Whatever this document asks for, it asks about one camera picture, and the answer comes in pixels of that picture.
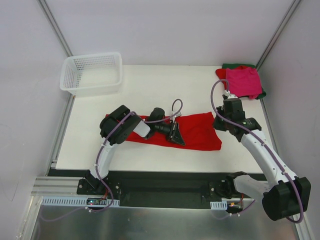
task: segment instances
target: basket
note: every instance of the basket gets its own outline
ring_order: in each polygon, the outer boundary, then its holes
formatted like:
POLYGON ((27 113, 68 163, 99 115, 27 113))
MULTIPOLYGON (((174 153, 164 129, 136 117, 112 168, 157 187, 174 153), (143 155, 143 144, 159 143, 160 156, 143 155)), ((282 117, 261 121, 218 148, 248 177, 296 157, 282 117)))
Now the basket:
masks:
POLYGON ((70 56, 63 62, 60 89, 74 96, 116 93, 122 84, 118 52, 70 56))

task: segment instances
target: white tabletop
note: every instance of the white tabletop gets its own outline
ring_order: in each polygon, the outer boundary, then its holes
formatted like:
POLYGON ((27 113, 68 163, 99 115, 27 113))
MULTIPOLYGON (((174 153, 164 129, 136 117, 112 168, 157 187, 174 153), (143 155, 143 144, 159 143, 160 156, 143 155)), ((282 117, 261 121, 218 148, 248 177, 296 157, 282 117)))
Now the white tabletop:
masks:
MULTIPOLYGON (((219 66, 123 66, 123 88, 117 94, 76 97, 65 132, 56 169, 87 170, 95 162, 101 145, 99 124, 120 105, 139 115, 149 115, 155 107, 171 114, 176 98, 183 101, 183 116, 213 112, 212 85, 219 66)), ((214 103, 223 103, 223 84, 214 92, 214 103)), ((246 117, 255 118, 267 140, 270 135, 259 100, 242 98, 246 117)), ((150 144, 122 143, 110 164, 114 171, 237 172, 261 173, 261 169, 241 143, 228 132, 216 131, 221 150, 198 151, 150 144)))

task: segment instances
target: robotic arm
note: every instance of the robotic arm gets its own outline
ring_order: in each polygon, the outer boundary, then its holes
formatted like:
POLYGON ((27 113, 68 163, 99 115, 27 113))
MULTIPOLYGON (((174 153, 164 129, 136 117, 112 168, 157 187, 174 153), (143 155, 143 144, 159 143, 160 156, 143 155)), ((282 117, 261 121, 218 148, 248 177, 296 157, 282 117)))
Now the robotic arm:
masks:
POLYGON ((262 203, 264 211, 269 218, 276 221, 300 212, 297 196, 292 184, 288 180, 289 177, 298 190, 303 211, 305 212, 308 208, 311 190, 311 184, 308 179, 306 177, 297 177, 297 175, 285 165, 268 143, 257 121, 254 118, 246 118, 240 99, 229 92, 226 92, 226 95, 223 97, 223 106, 217 107, 217 112, 223 118, 252 131, 254 135, 263 140, 263 143, 260 143, 257 138, 249 134, 248 131, 226 122, 218 115, 214 120, 214 128, 216 130, 229 131, 248 149, 262 169, 267 183, 254 180, 244 172, 236 172, 227 176, 226 181, 216 189, 216 193, 228 199, 234 194, 244 193, 262 203), (276 164, 265 145, 272 151, 284 171, 276 164))

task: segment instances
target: purple cable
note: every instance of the purple cable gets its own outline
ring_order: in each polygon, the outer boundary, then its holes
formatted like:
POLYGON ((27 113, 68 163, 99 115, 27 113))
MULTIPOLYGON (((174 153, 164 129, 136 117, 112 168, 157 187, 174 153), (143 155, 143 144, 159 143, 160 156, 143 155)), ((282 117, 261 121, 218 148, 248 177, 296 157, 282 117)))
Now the purple cable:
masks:
MULTIPOLYGON (((111 195, 111 202, 110 202, 107 206, 105 206, 104 208, 102 208, 102 209, 99 209, 99 210, 93 210, 93 209, 91 209, 91 211, 94 212, 94 213, 99 213, 99 212, 105 211, 106 209, 108 209, 108 208, 114 203, 114 195, 113 195, 110 187, 109 187, 109 186, 105 183, 105 181, 101 178, 101 176, 100 176, 100 174, 99 174, 99 171, 98 171, 98 166, 97 166, 97 164, 98 164, 98 161, 99 161, 99 157, 100 157, 100 155, 101 155, 101 152, 102 152, 102 150, 104 149, 104 147, 105 147, 105 145, 106 145, 109 137, 118 129, 118 127, 120 127, 120 125, 122 125, 122 124, 124 123, 125 120, 127 120, 127 118, 129 118, 131 115, 134 115, 134 114, 136 114, 136 113, 135 113, 134 111, 131 111, 131 112, 129 112, 121 121, 119 121, 119 123, 114 127, 114 129, 112 129, 112 131, 106 136, 106 138, 105 138, 105 140, 104 140, 104 142, 103 142, 103 145, 101 146, 101 148, 100 148, 100 150, 99 150, 99 152, 98 152, 98 154, 97 154, 97 156, 96 156, 96 160, 95 160, 95 164, 96 164, 96 166, 95 166, 95 172, 96 172, 96 175, 98 176, 99 180, 102 182, 102 184, 106 187, 106 189, 108 189, 108 191, 109 191, 109 193, 110 193, 110 195, 111 195)), ((70 214, 73 214, 74 212, 80 210, 80 209, 86 209, 86 208, 83 207, 83 206, 77 207, 77 208, 73 209, 72 211, 70 211, 70 212, 68 212, 68 213, 66 213, 66 214, 64 214, 64 215, 62 215, 62 216, 59 216, 59 217, 57 217, 57 218, 54 218, 54 219, 45 219, 45 218, 42 216, 42 210, 41 210, 40 213, 39 213, 39 217, 40 217, 40 219, 41 219, 42 221, 44 221, 44 222, 49 222, 49 223, 50 223, 50 222, 54 222, 54 221, 63 219, 63 218, 65 218, 65 217, 69 216, 70 214)))
MULTIPOLYGON (((247 206, 245 209, 243 209, 241 212, 239 212, 239 214, 243 214, 244 212, 246 212, 254 203, 256 202, 256 200, 253 200, 250 204, 249 204, 249 206, 247 206)), ((215 219, 217 219, 217 220, 224 220, 224 219, 227 219, 228 217, 232 217, 232 216, 235 216, 235 215, 237 215, 238 216, 238 214, 237 213, 233 213, 233 214, 228 214, 228 215, 226 215, 226 216, 223 216, 223 217, 216 217, 215 215, 213 215, 213 214, 211 214, 215 219)))
POLYGON ((229 82, 226 80, 226 79, 220 79, 218 81, 216 81, 211 89, 211 105, 213 107, 213 110, 215 112, 215 114, 221 118, 222 120, 224 120, 225 122, 229 123, 229 124, 232 124, 238 128, 241 128, 245 131, 247 131, 249 134, 251 134, 252 136, 254 136, 264 147, 265 149, 268 151, 268 153, 271 155, 272 159, 274 160, 274 162, 277 164, 277 166, 280 168, 280 170, 284 173, 284 175, 286 176, 286 178, 289 180, 289 182, 291 183, 292 187, 293 187, 293 190, 294 190, 294 193, 295 193, 295 196, 296 196, 296 199, 298 201, 298 204, 299 204, 299 208, 300 208, 300 217, 298 220, 293 220, 289 217, 287 217, 286 219, 288 219, 290 222, 292 223, 295 223, 295 224, 299 224, 302 222, 302 220, 304 219, 304 208, 303 208, 303 205, 302 205, 302 202, 301 202, 301 198, 300 198, 300 195, 299 195, 299 191, 294 183, 294 181, 291 179, 291 177, 289 176, 288 173, 286 173, 286 170, 285 168, 281 165, 281 163, 278 161, 277 157, 274 155, 274 153, 272 152, 272 150, 270 149, 270 147, 268 147, 268 145, 264 144, 265 142, 260 138, 258 137, 253 131, 249 130, 248 128, 238 124, 238 123, 235 123, 233 121, 230 121, 229 119, 226 119, 225 117, 221 116, 218 111, 216 110, 216 107, 215 107, 215 104, 214 104, 214 90, 215 90, 215 87, 218 83, 222 83, 222 82, 226 82, 227 84, 227 91, 229 90, 229 82))
POLYGON ((184 106, 184 103, 182 102, 182 100, 180 98, 177 98, 176 100, 174 100, 174 102, 172 103, 172 107, 171 107, 171 110, 173 111, 174 110, 174 105, 175 103, 179 101, 181 103, 181 106, 179 108, 178 111, 176 111, 175 114, 171 115, 171 116, 168 116, 168 117, 165 117, 161 120, 155 120, 155 121, 144 121, 145 124, 155 124, 155 123, 160 123, 160 122, 163 122, 163 121, 166 121, 166 120, 169 120, 170 118, 173 118, 174 116, 178 115, 178 113, 181 111, 182 107, 184 106))

